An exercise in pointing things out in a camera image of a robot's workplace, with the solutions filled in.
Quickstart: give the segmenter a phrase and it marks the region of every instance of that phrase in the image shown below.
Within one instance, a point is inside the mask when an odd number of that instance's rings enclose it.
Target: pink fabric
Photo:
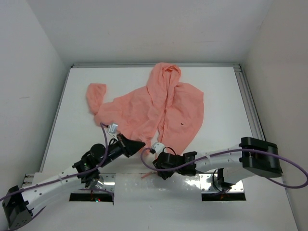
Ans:
[[[203,92],[180,83],[174,64],[159,63],[145,87],[103,103],[106,85],[91,83],[87,100],[97,125],[118,124],[118,131],[148,147],[158,129],[158,141],[181,154],[199,131],[204,117]]]

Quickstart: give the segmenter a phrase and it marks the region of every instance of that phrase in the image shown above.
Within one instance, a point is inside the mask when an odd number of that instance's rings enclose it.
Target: gray wall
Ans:
[[[68,65],[241,62],[272,0],[27,0]]]
[[[0,1],[1,196],[39,170],[66,74],[28,3]]]
[[[245,64],[267,140],[308,169],[308,1],[276,0]],[[288,184],[303,174],[283,165]],[[308,187],[289,190],[300,230],[308,230]]]

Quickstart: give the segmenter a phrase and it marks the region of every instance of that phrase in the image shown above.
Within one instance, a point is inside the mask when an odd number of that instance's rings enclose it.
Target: white work surface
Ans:
[[[71,69],[40,177],[77,162],[103,134],[95,126],[85,94],[90,83],[106,83],[104,101],[146,85],[151,67]],[[203,125],[186,151],[212,151],[251,136],[232,67],[181,67],[181,82],[204,92]],[[140,155],[120,157],[101,172],[116,173],[115,204],[55,202],[22,231],[295,231],[284,188],[257,176],[245,179],[246,201],[202,202],[198,176],[174,174],[166,181],[151,175]]]

